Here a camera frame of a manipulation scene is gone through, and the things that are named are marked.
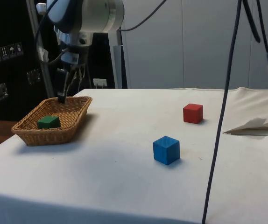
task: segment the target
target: wooden block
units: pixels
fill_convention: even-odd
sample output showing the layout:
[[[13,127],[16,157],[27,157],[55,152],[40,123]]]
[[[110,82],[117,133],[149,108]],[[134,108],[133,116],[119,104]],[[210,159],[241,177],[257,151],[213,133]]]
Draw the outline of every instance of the wooden block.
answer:
[[[153,143],[154,159],[169,165],[180,158],[180,142],[164,136]]]
[[[204,106],[188,104],[183,108],[184,122],[199,124],[204,119]]]
[[[37,128],[39,129],[49,129],[61,127],[59,117],[46,116],[37,122]]]

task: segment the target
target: black cabinet door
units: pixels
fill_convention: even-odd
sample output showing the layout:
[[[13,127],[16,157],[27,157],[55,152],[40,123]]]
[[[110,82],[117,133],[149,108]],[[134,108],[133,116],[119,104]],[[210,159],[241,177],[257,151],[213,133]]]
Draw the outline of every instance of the black cabinet door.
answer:
[[[40,81],[30,84],[36,70]],[[25,0],[0,0],[0,84],[8,97],[0,100],[0,120],[18,121],[47,98]]]

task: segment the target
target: green cube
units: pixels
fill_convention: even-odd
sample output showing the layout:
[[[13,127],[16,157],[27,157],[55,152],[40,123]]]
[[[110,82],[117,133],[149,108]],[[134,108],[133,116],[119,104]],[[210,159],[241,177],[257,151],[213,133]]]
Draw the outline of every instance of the green cube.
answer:
[[[61,127],[59,117],[46,116],[37,122],[37,128],[39,129],[49,129]]]

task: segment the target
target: electrical outlet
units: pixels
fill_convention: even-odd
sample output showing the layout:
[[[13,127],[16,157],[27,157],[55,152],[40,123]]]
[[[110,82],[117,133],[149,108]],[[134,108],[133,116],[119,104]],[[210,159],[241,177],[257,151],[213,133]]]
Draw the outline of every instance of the electrical outlet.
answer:
[[[95,87],[106,88],[107,87],[107,80],[104,79],[104,78],[94,78],[93,79],[93,85]]]

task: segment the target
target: white wall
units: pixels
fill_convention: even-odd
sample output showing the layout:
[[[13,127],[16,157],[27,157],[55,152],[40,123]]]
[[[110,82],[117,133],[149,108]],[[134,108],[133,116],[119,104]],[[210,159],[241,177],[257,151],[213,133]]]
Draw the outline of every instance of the white wall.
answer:
[[[162,0],[124,0],[130,28]],[[261,0],[268,38],[268,0]],[[249,0],[260,32],[256,0]],[[224,88],[237,0],[168,0],[145,24],[123,32],[129,88]],[[245,10],[233,59],[231,88],[268,88],[264,45],[255,43]]]

